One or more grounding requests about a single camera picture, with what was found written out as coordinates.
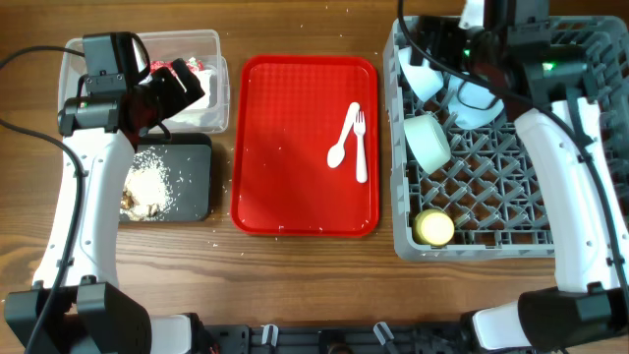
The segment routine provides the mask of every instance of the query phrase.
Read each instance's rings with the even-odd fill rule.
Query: plastic spoon
[[[345,140],[350,134],[352,125],[356,120],[356,115],[360,110],[361,105],[358,102],[353,102],[352,104],[350,104],[350,107],[347,110],[347,115],[345,116],[345,123],[343,123],[341,137],[338,139],[338,143],[331,147],[330,151],[327,152],[327,165],[330,168],[336,168],[338,167],[338,165],[341,164],[341,162],[343,162],[343,158],[345,158]]]

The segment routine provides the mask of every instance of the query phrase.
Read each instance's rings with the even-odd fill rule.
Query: red food
[[[190,58],[190,60],[188,60],[186,62],[186,66],[188,66],[188,69],[190,69],[191,72],[196,73],[199,72],[201,70],[203,70],[203,63],[200,60],[197,60],[195,58]],[[175,74],[175,71],[173,70],[173,63],[172,62],[163,62],[163,61],[151,61],[150,62],[150,72],[154,73],[157,69],[159,68],[168,68],[170,69],[170,72],[177,76]]]

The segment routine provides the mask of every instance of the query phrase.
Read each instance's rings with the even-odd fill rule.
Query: gray dish rack
[[[418,17],[406,17],[411,30]],[[607,162],[625,218],[629,211],[629,35],[614,17],[552,17],[553,44],[587,48],[600,89]],[[384,48],[386,110],[391,125],[391,203],[395,252],[406,261],[476,261],[551,258],[554,246],[537,176],[513,123],[500,116],[473,131],[454,125],[447,89],[422,108],[398,61],[408,46],[397,20]],[[452,158],[427,175],[404,135],[405,118],[437,112]],[[444,247],[415,242],[412,223],[425,208],[447,212],[455,235]]]

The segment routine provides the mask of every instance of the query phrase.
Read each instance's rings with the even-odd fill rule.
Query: cup
[[[404,134],[415,159],[427,174],[450,160],[450,145],[441,125],[432,115],[405,119]]]
[[[427,102],[443,88],[443,75],[441,72],[431,69],[429,61],[426,59],[422,62],[422,66],[412,66],[411,50],[411,47],[406,47],[398,51],[402,73],[404,73],[404,77],[406,77],[406,81],[415,95],[422,102]]]
[[[504,109],[504,103],[478,85],[466,83],[457,77],[450,77],[449,89],[456,94],[448,103],[450,114],[456,113],[454,120],[459,128],[474,130],[494,120]]]
[[[426,209],[413,221],[413,239],[424,245],[443,246],[454,236],[454,222],[445,212]]]

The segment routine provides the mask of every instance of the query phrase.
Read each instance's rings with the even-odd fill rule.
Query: wood grain surface
[[[456,15],[463,0],[408,1],[408,14]],[[206,324],[371,325],[456,320],[554,285],[553,260],[406,263],[393,251],[391,144],[380,90],[381,219],[361,240],[250,237],[228,215],[240,72],[261,53],[358,55],[379,71],[394,0],[3,0],[0,57],[64,45],[85,33],[218,31],[231,82],[230,127],[215,146],[214,215],[205,222],[120,227],[121,288],[153,315],[196,312]],[[615,15],[626,0],[554,0],[553,15]],[[61,55],[24,56],[0,73],[0,114],[56,135]],[[0,128],[0,298],[29,288],[47,243],[61,180],[61,152]],[[0,322],[0,353],[23,347]],[[573,349],[627,352],[627,338]]]

